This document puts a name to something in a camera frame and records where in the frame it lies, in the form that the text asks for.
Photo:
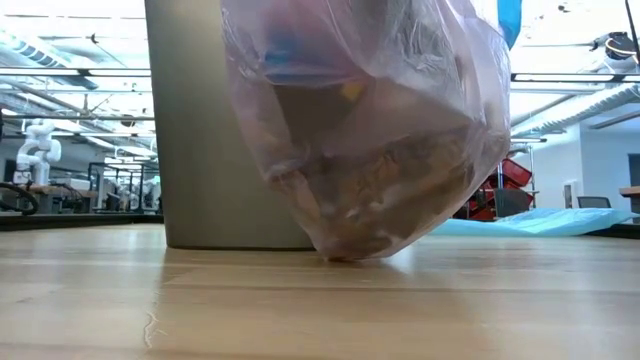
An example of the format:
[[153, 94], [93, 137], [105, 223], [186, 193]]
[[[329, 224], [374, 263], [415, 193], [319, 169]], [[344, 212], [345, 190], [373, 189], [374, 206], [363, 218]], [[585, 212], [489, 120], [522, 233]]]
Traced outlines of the pink drawstring trash bag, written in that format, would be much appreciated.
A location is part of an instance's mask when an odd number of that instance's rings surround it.
[[388, 257], [510, 147], [522, 0], [221, 0], [233, 110], [329, 260]]

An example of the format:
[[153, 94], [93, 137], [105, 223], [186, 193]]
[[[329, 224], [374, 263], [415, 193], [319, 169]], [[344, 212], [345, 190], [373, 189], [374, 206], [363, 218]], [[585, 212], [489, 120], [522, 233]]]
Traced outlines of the grey brown trash bin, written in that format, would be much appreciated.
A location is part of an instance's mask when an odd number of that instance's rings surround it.
[[309, 250], [263, 182], [228, 97], [219, 0], [145, 0], [166, 241]]

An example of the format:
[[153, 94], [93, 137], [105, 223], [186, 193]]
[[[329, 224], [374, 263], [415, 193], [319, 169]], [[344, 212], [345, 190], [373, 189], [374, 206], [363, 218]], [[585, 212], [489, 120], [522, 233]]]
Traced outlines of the light blue trash bag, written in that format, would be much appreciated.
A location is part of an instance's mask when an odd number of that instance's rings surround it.
[[613, 208], [533, 209], [493, 222], [449, 219], [430, 232], [437, 236], [573, 237], [640, 218]]

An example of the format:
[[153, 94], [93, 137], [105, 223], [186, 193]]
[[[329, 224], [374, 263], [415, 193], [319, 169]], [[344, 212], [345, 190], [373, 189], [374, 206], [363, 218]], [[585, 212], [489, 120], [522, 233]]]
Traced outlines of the red storage bin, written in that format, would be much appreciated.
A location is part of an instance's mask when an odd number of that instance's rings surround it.
[[502, 161], [503, 185], [509, 188], [527, 187], [532, 179], [532, 172], [511, 159]]
[[483, 183], [474, 194], [454, 213], [454, 219], [490, 222], [496, 215], [494, 188], [489, 182]]

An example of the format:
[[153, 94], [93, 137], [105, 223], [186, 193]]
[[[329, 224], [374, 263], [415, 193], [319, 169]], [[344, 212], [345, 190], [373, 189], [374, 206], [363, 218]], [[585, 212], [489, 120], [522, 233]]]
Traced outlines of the wooden top workbench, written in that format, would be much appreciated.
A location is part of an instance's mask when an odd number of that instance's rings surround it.
[[619, 193], [631, 202], [631, 210], [640, 214], [640, 186], [620, 188]]
[[89, 213], [97, 198], [97, 192], [64, 184], [27, 187], [0, 183], [0, 211], [26, 216]]

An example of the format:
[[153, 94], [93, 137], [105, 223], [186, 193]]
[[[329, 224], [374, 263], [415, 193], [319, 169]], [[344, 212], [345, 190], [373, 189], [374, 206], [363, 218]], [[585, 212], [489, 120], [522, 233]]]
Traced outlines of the ceiling light strip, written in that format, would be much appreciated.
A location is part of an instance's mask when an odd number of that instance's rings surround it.
[[[27, 68], [0, 67], [0, 76], [62, 76], [62, 77], [140, 77], [151, 76], [150, 69], [108, 68]], [[565, 73], [512, 73], [512, 82], [534, 83], [636, 83], [640, 74], [565, 74]]]

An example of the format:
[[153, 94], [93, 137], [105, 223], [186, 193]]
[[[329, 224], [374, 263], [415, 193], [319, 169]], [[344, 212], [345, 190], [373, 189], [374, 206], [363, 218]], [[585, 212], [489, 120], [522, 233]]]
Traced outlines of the black background rig frame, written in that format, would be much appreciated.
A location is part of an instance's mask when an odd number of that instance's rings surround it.
[[160, 171], [155, 163], [107, 158], [88, 165], [91, 211], [99, 214], [160, 214]]

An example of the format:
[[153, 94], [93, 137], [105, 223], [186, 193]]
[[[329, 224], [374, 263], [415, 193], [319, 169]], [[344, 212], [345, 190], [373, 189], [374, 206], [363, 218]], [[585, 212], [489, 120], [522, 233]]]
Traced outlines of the silver ceiling duct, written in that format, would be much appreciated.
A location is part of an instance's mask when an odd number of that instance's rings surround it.
[[36, 38], [14, 34], [0, 27], [0, 54], [10, 54], [18, 67], [41, 67], [59, 70], [57, 82], [96, 90], [99, 85], [72, 69], [71, 61], [52, 46]]
[[511, 128], [511, 136], [546, 134], [575, 125], [634, 100], [640, 100], [640, 83], [626, 83], [590, 95], [572, 97], [514, 125]]

